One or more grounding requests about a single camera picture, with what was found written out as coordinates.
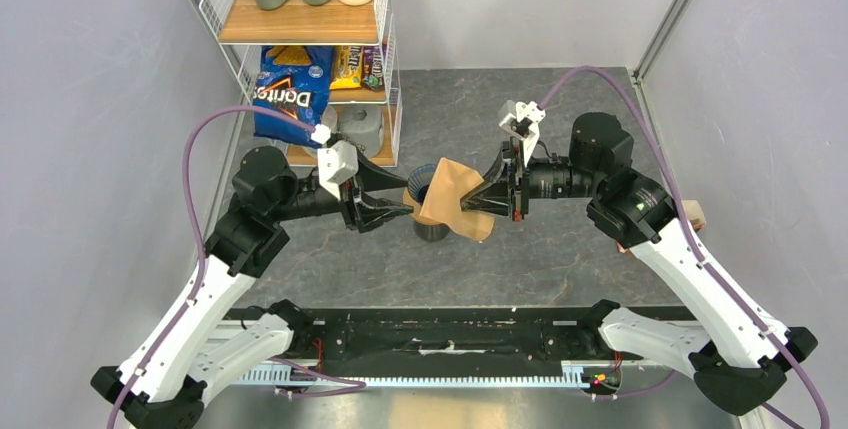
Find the glass coffee carafe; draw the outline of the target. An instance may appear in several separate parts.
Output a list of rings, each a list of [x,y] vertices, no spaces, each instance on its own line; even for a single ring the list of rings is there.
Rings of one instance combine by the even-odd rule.
[[[446,224],[418,220],[413,221],[413,230],[417,237],[428,243],[441,241],[451,233],[451,229]]]

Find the brown paper coffee filter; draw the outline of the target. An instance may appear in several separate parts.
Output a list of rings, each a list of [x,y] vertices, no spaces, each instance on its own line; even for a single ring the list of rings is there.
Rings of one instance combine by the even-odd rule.
[[[421,204],[420,215],[447,225],[459,236],[478,242],[487,239],[494,229],[495,217],[461,207],[461,199],[483,182],[477,170],[441,158]]]

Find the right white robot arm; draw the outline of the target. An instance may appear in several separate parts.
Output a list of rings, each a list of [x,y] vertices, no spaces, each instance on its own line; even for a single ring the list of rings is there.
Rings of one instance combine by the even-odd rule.
[[[533,156],[536,118],[506,115],[500,126],[508,139],[482,182],[463,196],[464,209],[520,221],[533,199],[584,198],[594,226],[658,275],[696,319],[693,327],[678,326],[602,300],[578,323],[585,355],[615,351],[658,362],[741,416],[767,403],[793,364],[817,347],[808,329],[784,325],[732,287],[672,196],[633,168],[633,138],[615,116],[580,115],[563,158]]]

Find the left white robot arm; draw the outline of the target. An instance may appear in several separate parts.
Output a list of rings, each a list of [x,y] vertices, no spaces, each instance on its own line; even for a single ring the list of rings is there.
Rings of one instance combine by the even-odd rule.
[[[228,209],[185,288],[129,358],[96,371],[92,387],[136,428],[191,428],[255,366],[283,353],[304,356],[314,342],[312,320],[288,300],[225,342],[209,347],[208,340],[288,243],[285,222],[338,214],[347,228],[366,233],[411,213],[408,205],[379,197],[406,184],[343,141],[321,150],[305,177],[278,148],[248,152],[233,176]]]

